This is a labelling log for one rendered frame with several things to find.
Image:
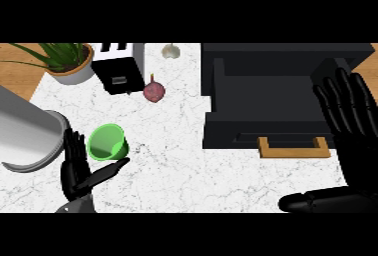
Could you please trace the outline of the black and white toaster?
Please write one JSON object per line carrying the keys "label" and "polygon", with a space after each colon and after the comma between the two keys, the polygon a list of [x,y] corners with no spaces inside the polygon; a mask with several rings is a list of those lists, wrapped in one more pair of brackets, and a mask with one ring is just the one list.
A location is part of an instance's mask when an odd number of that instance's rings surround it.
{"label": "black and white toaster", "polygon": [[131,94],[145,88],[145,44],[91,43],[91,68],[111,94]]}

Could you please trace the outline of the red onion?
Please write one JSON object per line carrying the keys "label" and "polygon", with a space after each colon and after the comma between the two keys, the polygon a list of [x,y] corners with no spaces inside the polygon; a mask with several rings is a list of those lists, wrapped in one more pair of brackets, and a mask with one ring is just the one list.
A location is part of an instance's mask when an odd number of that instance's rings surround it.
{"label": "red onion", "polygon": [[165,95],[165,88],[161,83],[155,81],[155,78],[150,78],[149,84],[143,89],[143,96],[152,102],[156,103]]}

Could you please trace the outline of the black drawer front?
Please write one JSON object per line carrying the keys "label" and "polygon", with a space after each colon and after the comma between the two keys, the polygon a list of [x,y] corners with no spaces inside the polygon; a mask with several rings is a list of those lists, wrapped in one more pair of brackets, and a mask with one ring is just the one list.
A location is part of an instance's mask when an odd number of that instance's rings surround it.
{"label": "black drawer front", "polygon": [[325,121],[257,121],[205,113],[204,149],[257,149],[258,137],[267,138],[273,148],[310,148],[313,139],[323,137],[328,147],[335,148]]}

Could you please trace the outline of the black drawer box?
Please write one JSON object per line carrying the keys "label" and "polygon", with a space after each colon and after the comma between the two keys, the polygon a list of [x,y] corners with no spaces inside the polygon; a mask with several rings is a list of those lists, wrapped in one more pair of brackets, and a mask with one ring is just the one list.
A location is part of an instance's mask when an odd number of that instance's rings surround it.
{"label": "black drawer box", "polygon": [[214,113],[257,121],[320,120],[311,86],[320,80],[323,65],[325,61],[319,59],[242,63],[215,58],[211,78]]}

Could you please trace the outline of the green cup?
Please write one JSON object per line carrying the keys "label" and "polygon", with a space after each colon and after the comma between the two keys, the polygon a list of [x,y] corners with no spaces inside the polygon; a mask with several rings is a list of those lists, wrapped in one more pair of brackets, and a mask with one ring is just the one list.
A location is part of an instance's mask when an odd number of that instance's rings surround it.
{"label": "green cup", "polygon": [[87,141],[88,156],[97,161],[119,160],[128,150],[122,128],[112,123],[97,127]]}

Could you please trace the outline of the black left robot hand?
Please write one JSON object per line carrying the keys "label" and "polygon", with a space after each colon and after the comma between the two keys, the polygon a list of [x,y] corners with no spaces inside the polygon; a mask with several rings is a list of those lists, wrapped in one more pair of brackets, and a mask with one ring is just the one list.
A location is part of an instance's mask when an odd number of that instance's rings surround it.
{"label": "black left robot hand", "polygon": [[122,166],[130,162],[130,158],[122,158],[91,172],[84,136],[71,128],[63,132],[63,150],[65,161],[60,165],[60,184],[68,201],[74,201],[87,196],[93,187],[118,174]]}

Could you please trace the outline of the potted green plant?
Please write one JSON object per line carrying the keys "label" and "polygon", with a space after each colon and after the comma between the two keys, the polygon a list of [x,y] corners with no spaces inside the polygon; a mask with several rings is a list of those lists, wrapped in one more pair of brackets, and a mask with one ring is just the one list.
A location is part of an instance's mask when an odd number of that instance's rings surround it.
{"label": "potted green plant", "polygon": [[43,53],[18,43],[12,43],[12,46],[43,62],[41,65],[25,62],[25,65],[43,68],[60,84],[77,85],[94,75],[94,51],[87,43],[40,43]]}

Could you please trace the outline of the black cabinet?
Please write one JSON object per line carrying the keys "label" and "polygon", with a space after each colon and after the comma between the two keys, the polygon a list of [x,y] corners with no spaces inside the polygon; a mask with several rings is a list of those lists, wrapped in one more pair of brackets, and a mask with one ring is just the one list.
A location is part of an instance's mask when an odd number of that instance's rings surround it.
{"label": "black cabinet", "polygon": [[341,58],[354,69],[373,52],[369,43],[202,43],[201,94],[211,95],[215,59],[227,76],[310,76],[325,59]]}

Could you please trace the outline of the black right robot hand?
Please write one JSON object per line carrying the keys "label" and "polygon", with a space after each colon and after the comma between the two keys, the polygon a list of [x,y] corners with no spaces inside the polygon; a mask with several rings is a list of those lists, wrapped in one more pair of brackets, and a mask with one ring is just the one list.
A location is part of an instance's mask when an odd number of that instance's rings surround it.
{"label": "black right robot hand", "polygon": [[359,73],[335,70],[313,86],[347,185],[283,196],[288,213],[378,213],[378,104]]}

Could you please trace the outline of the large grey cylinder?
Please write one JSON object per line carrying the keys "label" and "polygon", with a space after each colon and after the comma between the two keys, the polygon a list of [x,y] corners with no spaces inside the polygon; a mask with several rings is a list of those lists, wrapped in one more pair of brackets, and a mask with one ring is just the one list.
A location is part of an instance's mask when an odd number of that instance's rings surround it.
{"label": "large grey cylinder", "polygon": [[63,150],[66,117],[41,110],[0,85],[0,164],[18,173],[44,168]]}

